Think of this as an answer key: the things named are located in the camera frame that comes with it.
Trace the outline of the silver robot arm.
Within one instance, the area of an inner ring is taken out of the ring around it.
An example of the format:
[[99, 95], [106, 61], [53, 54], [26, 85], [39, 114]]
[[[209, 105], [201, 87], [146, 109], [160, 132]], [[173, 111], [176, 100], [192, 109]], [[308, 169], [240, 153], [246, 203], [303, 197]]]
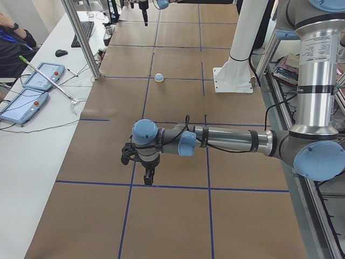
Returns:
[[228, 153], [259, 152], [289, 165], [300, 176], [326, 182], [344, 173], [344, 141], [332, 124], [337, 47], [344, 28], [344, 1], [280, 1], [276, 35], [299, 39], [299, 79], [295, 120], [282, 113], [281, 130], [236, 130], [191, 126], [188, 120], [161, 128], [137, 121], [122, 149], [121, 161], [139, 162], [144, 182], [152, 185], [162, 153], [192, 156], [196, 147]]
[[[149, 9], [149, 1], [136, 1], [139, 5], [139, 9], [142, 12], [142, 16], [143, 16], [143, 21], [144, 21], [144, 25], [148, 26], [148, 14], [147, 14], [147, 10]], [[170, 0], [157, 0], [157, 8], [159, 10], [163, 10], [166, 9], [170, 3], [177, 3], [178, 1], [170, 1]]]

